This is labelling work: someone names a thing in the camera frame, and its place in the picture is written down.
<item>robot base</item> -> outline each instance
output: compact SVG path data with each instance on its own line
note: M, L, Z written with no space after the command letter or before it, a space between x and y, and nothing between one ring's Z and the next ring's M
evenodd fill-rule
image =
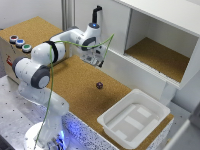
M25 150L49 150L49 148L47 146L45 148L41 148L38 145L36 145L36 148L34 149L34 146L35 146L34 138L36 137L37 133L39 132L41 125L42 125L42 122L37 123L37 124L33 125L26 132L25 137L24 137L24 149ZM68 138L67 142L65 140L66 148L69 145L69 140L70 140L69 138Z

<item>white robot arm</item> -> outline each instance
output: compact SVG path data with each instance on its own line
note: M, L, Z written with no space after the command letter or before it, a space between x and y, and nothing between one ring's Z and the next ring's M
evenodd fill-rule
M50 80L50 69L47 67L51 63L50 46L53 63L61 60L65 55L65 46L62 42L69 41L83 46L95 46L100 44L100 27L97 23L89 23L87 30L82 32L77 27L72 27L67 31L53 36L50 41L44 42L33 48L31 59L17 58L14 60L12 68L17 78L20 79L18 91L27 100L39 105L47 106L50 90L46 88ZM99 65L104 59L106 47L104 45L88 48L78 46L81 59L91 65ZM52 92L48 116L42 127L36 149L56 149L56 144L51 142L62 132L61 116L69 111L69 104L66 100ZM34 141L25 144L25 149L34 148Z

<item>plastic container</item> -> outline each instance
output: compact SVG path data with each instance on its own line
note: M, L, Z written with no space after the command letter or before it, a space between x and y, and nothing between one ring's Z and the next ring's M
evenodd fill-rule
M97 121L105 133L122 147L135 149L169 113L169 108L134 89Z

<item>cubby hole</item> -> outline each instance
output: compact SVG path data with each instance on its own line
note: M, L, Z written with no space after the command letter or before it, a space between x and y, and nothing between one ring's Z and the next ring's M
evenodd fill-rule
M124 55L180 83L198 37L132 10Z

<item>blue button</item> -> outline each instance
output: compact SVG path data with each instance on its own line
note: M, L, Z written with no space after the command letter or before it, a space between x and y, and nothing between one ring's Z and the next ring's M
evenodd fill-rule
M17 40L17 43L24 43L24 40Z

